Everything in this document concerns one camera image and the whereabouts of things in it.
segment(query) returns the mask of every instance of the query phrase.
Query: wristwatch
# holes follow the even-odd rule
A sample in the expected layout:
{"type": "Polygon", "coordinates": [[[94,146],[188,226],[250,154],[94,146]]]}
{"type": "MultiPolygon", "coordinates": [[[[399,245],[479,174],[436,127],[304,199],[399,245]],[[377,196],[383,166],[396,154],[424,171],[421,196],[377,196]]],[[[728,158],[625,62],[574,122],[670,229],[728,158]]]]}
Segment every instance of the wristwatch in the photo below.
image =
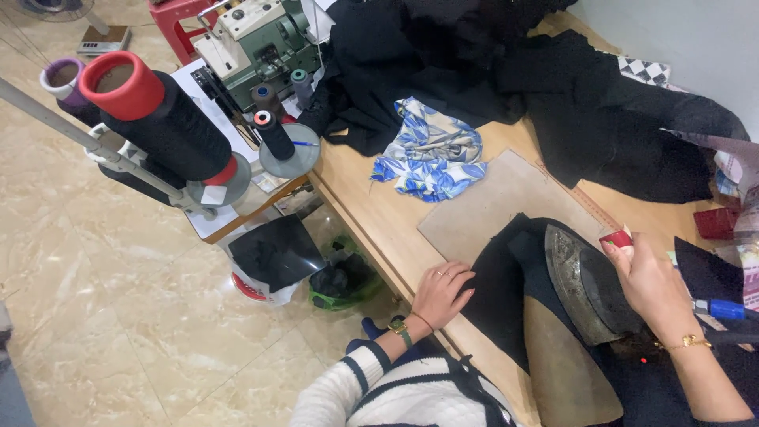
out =
{"type": "Polygon", "coordinates": [[[414,343],[411,342],[411,335],[408,334],[408,328],[406,327],[406,323],[404,323],[403,320],[394,320],[390,322],[387,327],[389,327],[391,331],[395,332],[395,334],[403,338],[403,342],[406,343],[407,349],[410,349],[414,345],[414,343]]]}

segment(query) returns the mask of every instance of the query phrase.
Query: blue pen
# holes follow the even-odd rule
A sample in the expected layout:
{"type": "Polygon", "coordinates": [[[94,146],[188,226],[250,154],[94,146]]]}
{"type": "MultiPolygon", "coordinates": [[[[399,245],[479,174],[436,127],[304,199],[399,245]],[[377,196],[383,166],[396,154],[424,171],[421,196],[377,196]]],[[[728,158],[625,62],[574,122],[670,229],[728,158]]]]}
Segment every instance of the blue pen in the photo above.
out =
{"type": "Polygon", "coordinates": [[[305,141],[292,141],[295,145],[305,145],[306,147],[318,147],[319,144],[314,144],[313,142],[305,142],[305,141]]]}

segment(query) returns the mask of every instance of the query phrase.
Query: ruler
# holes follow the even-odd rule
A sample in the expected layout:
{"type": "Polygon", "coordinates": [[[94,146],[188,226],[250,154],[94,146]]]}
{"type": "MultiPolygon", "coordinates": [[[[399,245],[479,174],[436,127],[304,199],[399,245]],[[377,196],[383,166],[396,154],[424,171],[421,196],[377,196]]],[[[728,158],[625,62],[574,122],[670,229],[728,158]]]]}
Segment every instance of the ruler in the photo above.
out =
{"type": "Polygon", "coordinates": [[[617,222],[608,212],[606,212],[601,206],[598,205],[589,195],[582,191],[580,187],[575,185],[573,189],[566,188],[561,182],[556,180],[553,175],[546,169],[545,163],[538,159],[535,165],[543,172],[543,174],[551,178],[556,184],[561,185],[564,191],[569,193],[575,201],[577,201],[587,212],[593,216],[601,225],[609,229],[609,233],[619,231],[623,228],[623,225],[617,222]]]}

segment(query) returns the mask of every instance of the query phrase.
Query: right hand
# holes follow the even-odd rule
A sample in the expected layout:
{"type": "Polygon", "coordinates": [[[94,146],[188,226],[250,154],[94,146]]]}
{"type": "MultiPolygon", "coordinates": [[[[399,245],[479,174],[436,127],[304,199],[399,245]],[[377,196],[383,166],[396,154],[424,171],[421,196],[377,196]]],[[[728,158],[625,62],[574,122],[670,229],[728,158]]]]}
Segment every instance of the right hand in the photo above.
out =
{"type": "Polygon", "coordinates": [[[469,302],[474,289],[456,294],[464,282],[474,277],[470,267],[460,261],[446,262],[427,269],[419,283],[411,310],[437,331],[450,322],[469,302]]]}
{"type": "Polygon", "coordinates": [[[682,345],[685,335],[703,338],[679,271],[668,258],[656,256],[648,235],[635,232],[632,238],[635,254],[631,260],[619,247],[608,242],[601,244],[616,268],[630,306],[664,346],[682,345]]]}

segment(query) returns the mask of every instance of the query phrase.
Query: bracelet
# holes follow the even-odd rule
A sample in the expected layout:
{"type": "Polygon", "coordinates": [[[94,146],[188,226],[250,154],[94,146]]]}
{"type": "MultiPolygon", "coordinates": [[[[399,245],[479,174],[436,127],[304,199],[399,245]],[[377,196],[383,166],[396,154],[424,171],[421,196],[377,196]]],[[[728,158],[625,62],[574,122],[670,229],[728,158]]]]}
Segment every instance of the bracelet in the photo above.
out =
{"type": "Polygon", "coordinates": [[[662,349],[662,350],[677,350],[677,349],[684,349],[686,347],[690,346],[707,346],[711,348],[711,343],[707,341],[706,339],[703,340],[697,340],[695,335],[685,335],[682,338],[682,345],[681,346],[674,346],[674,347],[665,347],[664,344],[660,343],[659,341],[653,342],[654,346],[662,349]]]}
{"type": "Polygon", "coordinates": [[[414,310],[411,310],[411,314],[413,314],[414,316],[417,316],[420,320],[422,320],[422,322],[424,322],[424,324],[426,324],[430,328],[430,331],[435,332],[435,329],[432,326],[430,326],[430,322],[424,320],[424,318],[421,317],[419,313],[415,312],[414,310]]]}

